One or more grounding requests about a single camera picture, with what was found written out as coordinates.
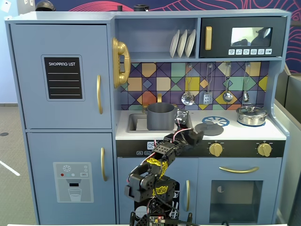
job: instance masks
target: oven window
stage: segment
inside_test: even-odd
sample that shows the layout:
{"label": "oven window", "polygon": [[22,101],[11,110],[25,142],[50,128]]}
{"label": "oven window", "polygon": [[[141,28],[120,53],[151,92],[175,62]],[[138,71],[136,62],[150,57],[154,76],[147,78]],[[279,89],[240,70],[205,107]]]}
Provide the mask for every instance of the oven window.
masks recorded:
{"label": "oven window", "polygon": [[263,181],[214,180],[209,223],[256,224]]}
{"label": "oven window", "polygon": [[231,46],[270,46],[271,27],[233,27]]}

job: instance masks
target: toy kitchen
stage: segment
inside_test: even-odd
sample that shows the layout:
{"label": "toy kitchen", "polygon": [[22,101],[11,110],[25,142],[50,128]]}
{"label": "toy kitchen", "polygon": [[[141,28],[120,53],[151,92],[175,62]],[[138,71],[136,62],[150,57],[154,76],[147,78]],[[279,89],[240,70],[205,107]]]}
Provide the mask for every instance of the toy kitchen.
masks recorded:
{"label": "toy kitchen", "polygon": [[166,137],[192,133],[198,145],[165,172],[176,181],[168,216],[274,224],[289,133],[273,106],[290,18],[244,9],[7,20],[38,224],[129,224],[132,211],[139,221],[148,200],[125,196],[129,174]]}

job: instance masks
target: silver pot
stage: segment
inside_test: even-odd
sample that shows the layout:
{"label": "silver pot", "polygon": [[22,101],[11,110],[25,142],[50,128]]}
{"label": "silver pot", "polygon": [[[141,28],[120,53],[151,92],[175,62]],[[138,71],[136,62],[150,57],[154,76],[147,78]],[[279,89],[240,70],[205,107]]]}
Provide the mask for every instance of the silver pot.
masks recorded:
{"label": "silver pot", "polygon": [[261,126],[268,115],[267,111],[254,106],[242,106],[236,112],[237,121],[247,126]]}

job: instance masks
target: white plate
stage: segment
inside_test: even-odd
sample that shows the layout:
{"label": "white plate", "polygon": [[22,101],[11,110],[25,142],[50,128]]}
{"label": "white plate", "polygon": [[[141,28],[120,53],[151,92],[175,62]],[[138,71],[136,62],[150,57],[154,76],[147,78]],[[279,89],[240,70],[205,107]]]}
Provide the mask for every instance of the white plate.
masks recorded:
{"label": "white plate", "polygon": [[196,29],[194,29],[192,31],[192,33],[190,34],[190,36],[187,39],[187,43],[186,43],[186,47],[185,47],[185,54],[187,57],[189,57],[191,54],[195,38],[196,38]]}
{"label": "white plate", "polygon": [[181,56],[183,54],[186,39],[187,39],[187,30],[184,31],[184,34],[181,36],[180,41],[179,41],[179,45],[178,45],[179,58],[181,58]]}
{"label": "white plate", "polygon": [[169,49],[171,58],[174,57],[175,50],[177,49],[179,35],[180,35],[180,30],[177,31],[177,33],[173,37],[173,40],[171,41],[171,45]]}

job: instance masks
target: microwave window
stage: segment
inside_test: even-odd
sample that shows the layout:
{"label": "microwave window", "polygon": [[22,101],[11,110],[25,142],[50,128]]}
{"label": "microwave window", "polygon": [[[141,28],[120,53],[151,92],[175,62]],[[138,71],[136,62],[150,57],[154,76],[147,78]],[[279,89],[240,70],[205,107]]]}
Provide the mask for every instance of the microwave window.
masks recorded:
{"label": "microwave window", "polygon": [[231,46],[270,46],[271,27],[233,27]]}

